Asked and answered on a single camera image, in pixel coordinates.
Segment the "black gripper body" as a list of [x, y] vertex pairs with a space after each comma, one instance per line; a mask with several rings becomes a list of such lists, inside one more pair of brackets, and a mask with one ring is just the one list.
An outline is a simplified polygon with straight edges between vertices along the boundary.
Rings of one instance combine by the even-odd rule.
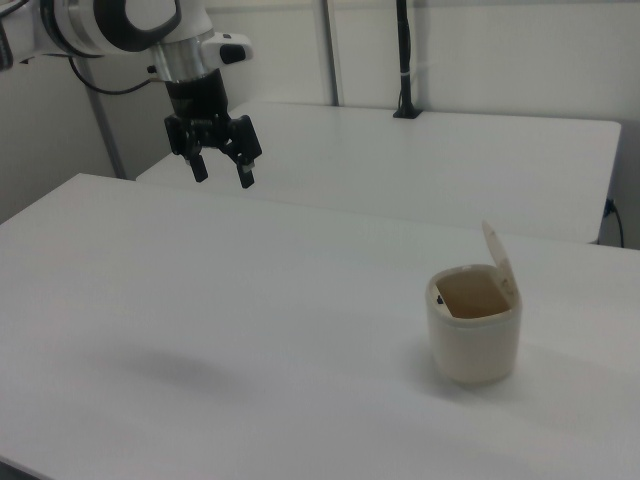
[[233, 150], [230, 139], [228, 98], [219, 70], [191, 81], [166, 82], [174, 113], [165, 118], [172, 150], [185, 150], [186, 133], [196, 127], [196, 139], [204, 147]]

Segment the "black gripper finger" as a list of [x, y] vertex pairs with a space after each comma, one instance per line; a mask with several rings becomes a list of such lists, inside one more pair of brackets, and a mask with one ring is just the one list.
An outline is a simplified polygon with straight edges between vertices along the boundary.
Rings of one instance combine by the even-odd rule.
[[255, 160], [262, 155], [262, 148], [254, 129], [251, 118], [242, 115], [237, 119], [231, 119], [227, 125], [228, 139], [222, 148], [236, 165], [236, 170], [243, 189], [248, 189], [254, 184], [252, 170]]
[[202, 145], [194, 128], [175, 115], [166, 117], [164, 124], [172, 153], [184, 158], [197, 183], [206, 180], [208, 172], [201, 155]]

